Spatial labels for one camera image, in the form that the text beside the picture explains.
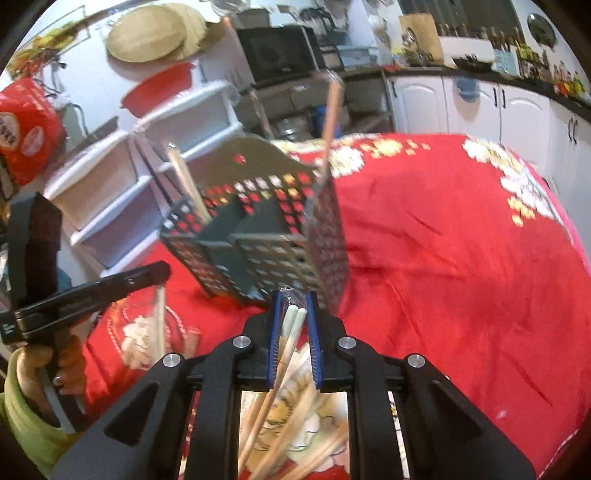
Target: metal screw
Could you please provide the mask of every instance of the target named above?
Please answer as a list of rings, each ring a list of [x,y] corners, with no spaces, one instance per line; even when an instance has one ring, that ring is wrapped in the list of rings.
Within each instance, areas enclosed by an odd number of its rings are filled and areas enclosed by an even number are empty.
[[[355,347],[357,341],[353,337],[341,337],[339,338],[339,347],[346,348],[347,350]]]
[[[176,367],[181,362],[181,356],[177,353],[169,353],[164,357],[162,363],[165,367]]]
[[[414,368],[421,368],[425,366],[425,357],[418,355],[417,353],[412,354],[408,357],[408,364]]]
[[[251,340],[246,335],[239,335],[234,340],[232,340],[232,345],[236,348],[246,348],[250,344]]]

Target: microwave oven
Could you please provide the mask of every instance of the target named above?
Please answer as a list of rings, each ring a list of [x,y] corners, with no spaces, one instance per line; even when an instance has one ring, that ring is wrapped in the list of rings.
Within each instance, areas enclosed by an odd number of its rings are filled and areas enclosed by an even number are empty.
[[[288,25],[236,30],[256,87],[306,77],[326,68],[309,27]]]

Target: countertop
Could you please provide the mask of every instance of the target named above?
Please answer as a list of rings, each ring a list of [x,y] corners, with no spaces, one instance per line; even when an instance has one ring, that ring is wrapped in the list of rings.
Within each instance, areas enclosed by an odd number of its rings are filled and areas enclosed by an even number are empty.
[[[527,82],[525,80],[517,79],[517,78],[507,78],[497,72],[487,72],[487,73],[474,73],[474,72],[467,72],[465,70],[459,69],[452,69],[449,67],[416,67],[416,68],[409,68],[404,70],[399,70],[395,73],[386,73],[387,77],[468,77],[474,78],[476,80],[482,80],[483,82],[492,82],[492,83],[499,83],[501,85],[508,85],[513,87],[522,88],[524,90],[529,90],[530,92],[537,93],[539,95],[544,95],[548,97],[550,100],[559,103],[563,107],[569,109],[571,112],[575,113],[576,115],[580,116],[587,122],[591,124],[591,106],[584,106],[581,103],[572,100],[568,97],[563,95],[558,95],[552,85],[547,82],[542,82],[541,80],[537,83]]]
[[[542,82],[541,80],[537,83],[528,82],[526,80],[522,80],[519,78],[514,77],[505,77],[497,72],[487,72],[487,73],[475,73],[475,72],[468,72],[466,70],[459,70],[454,69],[451,67],[411,67],[408,69],[402,69],[397,72],[385,72],[382,70],[380,66],[367,66],[367,67],[357,67],[353,69],[346,69],[342,72],[339,72],[339,76],[346,82],[357,82],[361,80],[371,80],[377,79],[384,76],[386,78],[396,78],[396,77],[469,77],[474,78],[476,80],[481,80],[483,82],[491,82],[491,83],[499,83],[500,85],[508,85],[517,88],[521,88],[524,90],[529,90],[530,92],[537,93],[539,95],[544,95],[549,99],[559,103],[563,107],[567,108],[575,115],[580,116],[582,119],[586,120],[591,124],[591,106],[585,106],[581,102],[577,102],[572,100],[568,97],[563,95],[558,95],[554,91],[552,85],[547,82]],[[277,94],[280,91],[289,89],[293,86],[299,85],[302,79],[292,80],[290,82],[282,82],[277,83],[276,85],[267,86],[263,89],[258,89],[258,94],[260,98],[264,98],[267,96],[272,96]]]

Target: round bamboo mat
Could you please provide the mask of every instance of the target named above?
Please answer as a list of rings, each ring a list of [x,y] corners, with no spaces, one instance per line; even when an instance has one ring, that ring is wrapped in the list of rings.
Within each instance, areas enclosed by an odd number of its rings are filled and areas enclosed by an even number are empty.
[[[166,4],[183,19],[187,37],[177,51],[171,54],[175,60],[185,60],[199,51],[199,45],[207,32],[205,18],[196,9],[185,4]]]
[[[109,32],[106,46],[118,60],[142,63],[165,57],[186,37],[185,23],[178,13],[162,5],[149,5],[121,17]]]

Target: red plastic basin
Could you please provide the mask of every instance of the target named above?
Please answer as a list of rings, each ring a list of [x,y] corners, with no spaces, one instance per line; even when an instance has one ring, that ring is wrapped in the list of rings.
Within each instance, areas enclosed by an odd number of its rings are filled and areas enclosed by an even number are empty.
[[[177,93],[191,88],[193,78],[189,62],[178,63],[144,80],[121,100],[121,106],[140,118]]]

